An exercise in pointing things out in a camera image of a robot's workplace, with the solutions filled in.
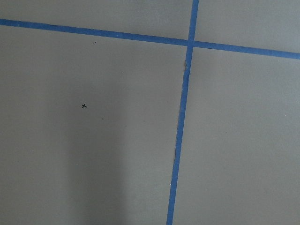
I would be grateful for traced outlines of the blue tape vertical strip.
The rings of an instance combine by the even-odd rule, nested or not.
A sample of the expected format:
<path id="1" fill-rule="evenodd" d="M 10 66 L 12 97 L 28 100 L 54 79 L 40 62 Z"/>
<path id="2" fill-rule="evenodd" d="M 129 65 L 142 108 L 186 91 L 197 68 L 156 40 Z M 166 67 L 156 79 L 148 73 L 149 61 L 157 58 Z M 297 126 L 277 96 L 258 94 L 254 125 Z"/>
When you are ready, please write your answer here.
<path id="1" fill-rule="evenodd" d="M 194 0 L 192 3 L 189 33 L 187 39 L 187 48 L 186 48 L 186 56 L 185 56 L 186 66 L 185 66 L 183 80 L 182 80 L 180 108 L 179 108 L 179 116 L 178 116 L 177 132 L 176 132 L 175 154 L 174 154 L 174 161 L 172 166 L 172 177 L 171 177 L 168 210 L 167 210 L 167 217 L 166 217 L 167 225 L 173 224 L 173 216 L 174 216 L 174 209 L 175 209 L 175 202 L 176 202 L 176 191 L 177 191 L 178 175 L 179 175 L 179 168 L 180 168 L 181 147 L 182 147 L 184 122 L 185 122 L 185 115 L 186 115 L 187 98 L 188 98 L 189 75 L 190 75 L 191 62 L 193 56 L 195 27 L 197 21 L 198 7 L 199 7 L 199 1 Z"/>

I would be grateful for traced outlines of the blue tape horizontal strip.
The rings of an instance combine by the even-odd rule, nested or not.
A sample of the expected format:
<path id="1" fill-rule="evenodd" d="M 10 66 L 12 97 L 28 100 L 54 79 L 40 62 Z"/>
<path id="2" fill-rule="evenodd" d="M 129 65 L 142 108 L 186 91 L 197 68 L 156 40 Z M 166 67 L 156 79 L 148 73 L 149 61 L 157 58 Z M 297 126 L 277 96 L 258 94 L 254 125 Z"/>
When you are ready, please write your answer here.
<path id="1" fill-rule="evenodd" d="M 99 37 L 106 37 L 106 38 L 117 38 L 117 39 L 134 40 L 134 41 L 142 41 L 142 42 L 160 43 L 160 44 L 167 44 L 167 45 L 192 46 L 195 48 L 266 55 L 266 56 L 296 59 L 296 60 L 300 58 L 300 54 L 295 52 L 286 52 L 286 51 L 245 47 L 245 46 L 237 46 L 237 45 L 226 45 L 226 44 L 218 44 L 218 43 L 210 43 L 210 42 L 192 41 L 192 40 L 169 38 L 169 37 L 132 34 L 132 33 L 116 32 L 116 31 L 108 31 L 108 30 L 78 28 L 78 27 L 63 26 L 63 25 L 52 25 L 52 24 L 39 23 L 39 22 L 26 22 L 26 21 L 1 19 L 0 24 L 3 26 L 10 26 L 10 27 L 66 32 L 66 33 L 83 34 L 83 35 L 99 36 Z"/>

